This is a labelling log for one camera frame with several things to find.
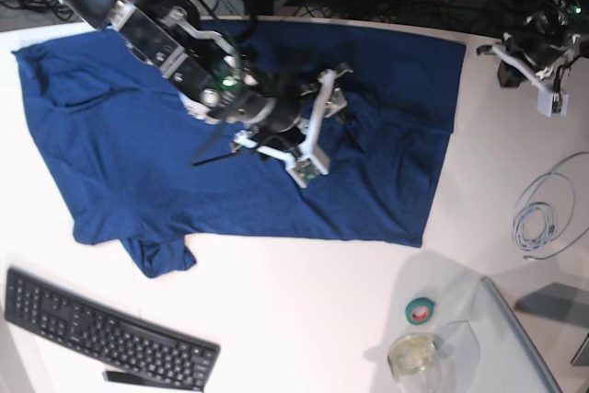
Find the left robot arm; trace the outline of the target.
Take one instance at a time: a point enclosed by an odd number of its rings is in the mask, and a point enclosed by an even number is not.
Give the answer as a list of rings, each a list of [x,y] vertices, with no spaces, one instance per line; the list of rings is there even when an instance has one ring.
[[[505,0],[512,23],[501,38],[506,53],[561,91],[565,74],[588,56],[588,0]]]

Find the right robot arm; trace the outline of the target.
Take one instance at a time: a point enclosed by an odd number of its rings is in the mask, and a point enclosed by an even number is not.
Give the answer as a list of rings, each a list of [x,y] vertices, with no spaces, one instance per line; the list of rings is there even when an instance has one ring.
[[[250,29],[235,36],[203,28],[195,0],[59,1],[93,28],[117,31],[179,90],[195,118],[217,127],[240,123],[235,151],[281,160],[299,179],[329,172],[319,135],[324,120],[346,107],[337,82],[348,66],[326,69],[299,87],[297,66],[273,75],[248,59],[243,42]]]

